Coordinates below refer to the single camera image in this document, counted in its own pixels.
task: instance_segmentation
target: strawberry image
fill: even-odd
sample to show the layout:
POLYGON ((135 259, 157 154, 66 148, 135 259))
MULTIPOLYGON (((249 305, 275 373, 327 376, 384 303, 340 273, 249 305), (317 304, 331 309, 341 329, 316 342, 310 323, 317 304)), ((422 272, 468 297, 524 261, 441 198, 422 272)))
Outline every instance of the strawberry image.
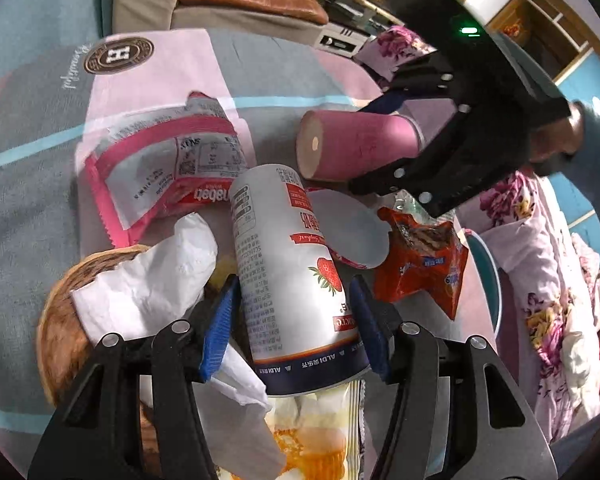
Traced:
POLYGON ((309 267, 309 270, 314 272, 314 276, 318 276, 318 284, 322 288, 328 288, 332 296, 336 295, 336 290, 342 292, 342 282, 333 260, 318 258, 315 265, 315 267, 309 267))

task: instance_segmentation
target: round logo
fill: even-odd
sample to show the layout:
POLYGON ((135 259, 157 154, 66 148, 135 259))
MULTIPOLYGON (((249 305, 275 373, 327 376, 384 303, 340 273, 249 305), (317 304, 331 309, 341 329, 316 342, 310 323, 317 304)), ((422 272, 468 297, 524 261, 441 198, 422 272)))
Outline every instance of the round logo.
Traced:
POLYGON ((153 53, 154 44, 147 38, 107 41, 91 49, 84 69, 97 75, 115 74, 144 63, 153 53))

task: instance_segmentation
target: snack wrapper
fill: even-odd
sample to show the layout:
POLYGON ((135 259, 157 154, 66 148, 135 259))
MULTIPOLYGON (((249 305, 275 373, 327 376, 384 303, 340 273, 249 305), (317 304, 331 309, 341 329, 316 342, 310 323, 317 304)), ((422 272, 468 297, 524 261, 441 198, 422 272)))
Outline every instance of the snack wrapper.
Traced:
MULTIPOLYGON (((278 480, 362 480, 365 383, 298 397, 269 397, 265 421, 286 465, 278 480)), ((219 480, 239 480, 219 470, 219 480)))
POLYGON ((453 222, 422 225, 412 215, 386 207, 378 216, 391 224, 392 232, 389 255, 376 270, 376 298, 393 302, 426 290, 455 319, 469 249, 453 222))
POLYGON ((115 247, 138 243, 155 216, 228 202, 247 169, 231 121, 199 92, 185 107, 123 118, 85 161, 102 222, 115 247))

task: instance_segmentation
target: teal bowl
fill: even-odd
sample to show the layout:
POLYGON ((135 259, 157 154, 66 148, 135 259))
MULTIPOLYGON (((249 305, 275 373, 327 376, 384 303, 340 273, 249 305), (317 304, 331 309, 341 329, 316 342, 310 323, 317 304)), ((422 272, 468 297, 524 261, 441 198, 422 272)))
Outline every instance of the teal bowl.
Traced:
POLYGON ((502 319, 502 289, 498 277, 498 266, 482 238, 469 229, 465 229, 464 234, 471 254, 474 256, 475 266, 478 269, 484 293, 487 296, 493 332, 498 335, 500 320, 502 319))

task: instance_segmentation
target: crumpled tissue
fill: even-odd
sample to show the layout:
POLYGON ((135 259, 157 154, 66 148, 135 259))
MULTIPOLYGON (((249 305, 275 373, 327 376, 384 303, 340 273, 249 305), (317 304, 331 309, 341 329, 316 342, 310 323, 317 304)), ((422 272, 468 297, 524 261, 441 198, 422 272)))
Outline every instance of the crumpled tissue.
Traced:
MULTIPOLYGON (((109 332, 125 340, 155 335, 185 317, 202 299, 217 252, 211 229, 192 213, 176 222, 172 237, 72 291, 89 340, 97 344, 109 332)), ((231 344, 210 381, 193 389, 214 463, 243 480, 276 478, 285 455, 264 421, 271 409, 265 385, 231 344)), ((153 405, 149 376, 140 377, 140 399, 153 405)))

